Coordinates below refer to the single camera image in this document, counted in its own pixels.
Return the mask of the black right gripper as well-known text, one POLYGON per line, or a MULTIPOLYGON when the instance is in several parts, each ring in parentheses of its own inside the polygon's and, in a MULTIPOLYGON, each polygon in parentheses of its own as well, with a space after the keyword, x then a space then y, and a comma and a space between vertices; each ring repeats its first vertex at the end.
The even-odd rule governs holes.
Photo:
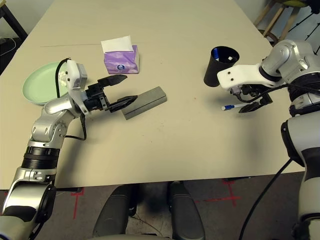
POLYGON ((249 113, 273 102, 269 95, 263 96, 263 93, 269 89, 269 87, 262 84, 243 84, 232 87, 229 93, 235 96, 240 102, 252 102, 246 104, 239 110, 239 113, 249 113))

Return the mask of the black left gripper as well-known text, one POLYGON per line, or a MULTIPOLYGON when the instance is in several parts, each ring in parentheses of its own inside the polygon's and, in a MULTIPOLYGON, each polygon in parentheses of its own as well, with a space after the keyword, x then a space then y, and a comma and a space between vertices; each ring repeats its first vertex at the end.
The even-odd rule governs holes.
POLYGON ((87 99, 84 101, 85 107, 89 112, 94 110, 107 111, 111 113, 122 110, 132 104, 137 98, 137 95, 125 96, 118 99, 116 102, 109 104, 108 99, 104 93, 104 87, 114 86, 128 77, 123 74, 110 75, 98 79, 95 84, 89 85, 85 90, 87 99))

